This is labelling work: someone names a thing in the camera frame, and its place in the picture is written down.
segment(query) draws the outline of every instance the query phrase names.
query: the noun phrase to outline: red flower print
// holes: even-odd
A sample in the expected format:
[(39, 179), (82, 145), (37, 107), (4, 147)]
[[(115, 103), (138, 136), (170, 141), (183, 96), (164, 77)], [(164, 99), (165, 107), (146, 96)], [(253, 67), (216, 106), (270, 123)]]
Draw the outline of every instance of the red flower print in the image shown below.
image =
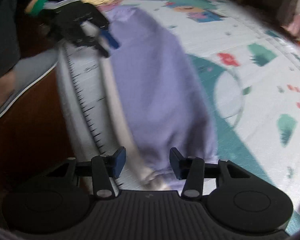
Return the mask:
[(235, 57), (229, 53), (218, 53), (217, 55), (220, 57), (223, 64), (227, 66), (240, 66), (239, 63), (235, 60)]

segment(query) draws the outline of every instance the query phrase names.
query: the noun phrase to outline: brown floor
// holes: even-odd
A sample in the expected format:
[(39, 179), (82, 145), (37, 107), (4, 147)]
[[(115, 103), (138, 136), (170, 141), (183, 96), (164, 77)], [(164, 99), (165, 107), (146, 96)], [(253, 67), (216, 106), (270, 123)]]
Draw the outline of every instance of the brown floor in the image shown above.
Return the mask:
[[(51, 43), (38, 35), (38, 22), (22, 14), (16, 22), (23, 57), (51, 47)], [(0, 118), (0, 191), (70, 156), (73, 152), (53, 70)]]

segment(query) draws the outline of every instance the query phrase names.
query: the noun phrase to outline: shoe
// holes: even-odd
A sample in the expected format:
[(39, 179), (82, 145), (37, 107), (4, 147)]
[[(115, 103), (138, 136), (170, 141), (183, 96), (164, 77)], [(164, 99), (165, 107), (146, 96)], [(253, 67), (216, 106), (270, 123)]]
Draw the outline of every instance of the shoe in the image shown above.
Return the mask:
[(0, 107), (0, 117), (8, 111), (15, 101), (30, 87), (44, 78), (58, 62), (58, 51), (49, 49), (34, 57), (21, 59), (13, 67), (16, 73), (16, 89)]

